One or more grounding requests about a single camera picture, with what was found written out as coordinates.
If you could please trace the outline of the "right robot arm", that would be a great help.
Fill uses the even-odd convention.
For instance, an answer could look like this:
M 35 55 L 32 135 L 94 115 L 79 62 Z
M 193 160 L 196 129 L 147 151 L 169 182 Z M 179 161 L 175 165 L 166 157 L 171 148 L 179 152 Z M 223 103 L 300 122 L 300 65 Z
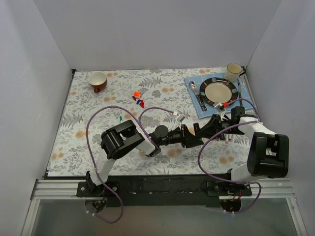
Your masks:
M 219 115 L 212 115 L 210 120 L 199 127 L 193 124 L 194 133 L 198 138 L 208 141 L 199 151 L 197 163 L 206 175 L 223 182 L 223 191 L 234 195 L 241 189 L 241 184 L 253 183 L 263 178 L 284 178 L 289 166 L 289 138 L 277 134 L 263 125 L 259 117 L 248 115 L 245 108 L 237 106 L 231 109 L 231 118 L 222 120 Z M 201 153 L 206 145 L 221 134 L 246 135 L 251 139 L 251 146 L 246 164 L 229 170 L 229 178 L 224 179 L 207 173 L 200 163 Z

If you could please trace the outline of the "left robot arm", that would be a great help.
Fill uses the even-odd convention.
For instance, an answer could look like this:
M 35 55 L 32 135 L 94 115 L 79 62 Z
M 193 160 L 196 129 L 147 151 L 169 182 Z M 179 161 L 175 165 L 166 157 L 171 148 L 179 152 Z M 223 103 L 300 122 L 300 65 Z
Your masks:
M 159 125 L 149 134 L 149 138 L 144 138 L 131 120 L 106 130 L 101 135 L 100 156 L 94 162 L 96 167 L 86 174 L 88 191 L 95 197 L 101 196 L 105 190 L 103 182 L 107 181 L 116 160 L 132 150 L 137 149 L 146 157 L 153 157 L 161 152 L 160 146 L 172 144 L 193 148 L 204 143 L 201 138 L 191 134 L 184 124 L 171 131 L 166 126 Z

